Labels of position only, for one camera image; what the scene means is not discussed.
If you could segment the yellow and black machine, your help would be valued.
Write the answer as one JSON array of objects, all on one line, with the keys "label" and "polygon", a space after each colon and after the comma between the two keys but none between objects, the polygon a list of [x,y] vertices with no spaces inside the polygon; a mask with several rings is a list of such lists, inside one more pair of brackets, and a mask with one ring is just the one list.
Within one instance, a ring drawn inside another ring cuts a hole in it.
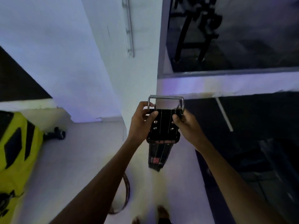
[{"label": "yellow and black machine", "polygon": [[10,224],[43,143],[20,112],[0,111],[0,224]]}]

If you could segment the person's right forearm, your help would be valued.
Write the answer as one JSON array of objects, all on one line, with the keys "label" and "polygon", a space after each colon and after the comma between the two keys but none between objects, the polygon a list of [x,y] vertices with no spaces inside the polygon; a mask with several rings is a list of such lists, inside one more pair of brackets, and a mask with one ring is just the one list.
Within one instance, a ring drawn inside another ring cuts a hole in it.
[{"label": "person's right forearm", "polygon": [[236,224],[288,224],[256,193],[213,147],[209,140],[196,141]]}]

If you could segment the person's left hand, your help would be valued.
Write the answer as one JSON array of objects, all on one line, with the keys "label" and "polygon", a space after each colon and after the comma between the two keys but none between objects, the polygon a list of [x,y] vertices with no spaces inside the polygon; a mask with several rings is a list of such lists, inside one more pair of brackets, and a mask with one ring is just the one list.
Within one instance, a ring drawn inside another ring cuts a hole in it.
[{"label": "person's left hand", "polygon": [[146,140],[150,131],[150,128],[145,126],[145,120],[149,116],[150,110],[145,109],[144,107],[148,107],[148,105],[150,107],[154,106],[151,102],[148,103],[147,101],[141,101],[132,116],[127,140],[135,144],[137,147]]}]

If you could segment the person's left forearm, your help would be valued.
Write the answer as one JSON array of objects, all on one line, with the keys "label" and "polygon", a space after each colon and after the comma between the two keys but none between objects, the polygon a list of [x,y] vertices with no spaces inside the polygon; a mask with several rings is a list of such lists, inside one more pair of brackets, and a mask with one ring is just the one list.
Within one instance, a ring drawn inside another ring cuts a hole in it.
[{"label": "person's left forearm", "polygon": [[144,140],[128,137],[112,159],[49,224],[104,224],[125,170]]}]

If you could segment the black wall panel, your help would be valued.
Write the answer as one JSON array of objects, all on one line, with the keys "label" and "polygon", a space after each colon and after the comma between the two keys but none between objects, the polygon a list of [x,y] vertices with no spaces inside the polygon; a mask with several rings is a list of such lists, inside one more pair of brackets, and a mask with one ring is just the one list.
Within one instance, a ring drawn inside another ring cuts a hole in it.
[{"label": "black wall panel", "polygon": [[0,102],[52,98],[0,46]]}]

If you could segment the person's right hand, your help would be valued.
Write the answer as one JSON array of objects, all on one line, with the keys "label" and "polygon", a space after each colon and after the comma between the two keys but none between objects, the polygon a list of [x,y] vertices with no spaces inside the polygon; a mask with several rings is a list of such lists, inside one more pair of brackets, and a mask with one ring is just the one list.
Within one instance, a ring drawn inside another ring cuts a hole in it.
[{"label": "person's right hand", "polygon": [[185,128],[180,129],[181,133],[197,151],[201,152],[207,143],[207,138],[204,135],[204,132],[197,122],[196,117],[187,109],[184,110],[182,115],[185,117]]}]

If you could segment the person's right foot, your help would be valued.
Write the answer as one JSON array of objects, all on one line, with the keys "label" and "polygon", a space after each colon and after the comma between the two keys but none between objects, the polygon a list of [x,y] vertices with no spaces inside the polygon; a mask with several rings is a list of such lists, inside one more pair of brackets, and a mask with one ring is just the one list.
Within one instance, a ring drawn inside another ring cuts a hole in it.
[{"label": "person's right foot", "polygon": [[168,211],[162,206],[158,205],[158,224],[172,224]]}]

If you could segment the black rubber floor mat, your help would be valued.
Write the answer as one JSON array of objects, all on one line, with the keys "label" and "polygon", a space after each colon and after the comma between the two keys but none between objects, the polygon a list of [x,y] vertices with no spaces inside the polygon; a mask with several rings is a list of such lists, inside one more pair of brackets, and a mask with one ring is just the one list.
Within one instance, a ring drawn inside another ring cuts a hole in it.
[{"label": "black rubber floor mat", "polygon": [[299,92],[192,99],[185,108],[245,182],[299,224]]}]

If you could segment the metal wall handrail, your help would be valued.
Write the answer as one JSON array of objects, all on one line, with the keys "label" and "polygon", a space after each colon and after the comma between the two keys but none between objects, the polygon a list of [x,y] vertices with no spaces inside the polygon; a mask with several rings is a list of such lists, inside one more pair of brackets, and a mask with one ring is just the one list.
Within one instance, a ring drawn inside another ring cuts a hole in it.
[{"label": "metal wall handrail", "polygon": [[133,27],[131,20],[131,12],[130,12],[130,1],[129,0],[121,0],[121,9],[122,9],[122,21],[125,35],[125,47],[126,54],[130,58],[135,57],[134,53],[134,43],[133,43]]}]

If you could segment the large wall mirror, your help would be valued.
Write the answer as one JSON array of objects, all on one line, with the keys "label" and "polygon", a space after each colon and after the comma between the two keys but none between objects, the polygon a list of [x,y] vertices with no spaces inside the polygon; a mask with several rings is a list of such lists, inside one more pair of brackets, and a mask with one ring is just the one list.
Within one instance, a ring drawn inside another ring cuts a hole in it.
[{"label": "large wall mirror", "polygon": [[299,71],[299,0],[170,0],[158,78]]}]

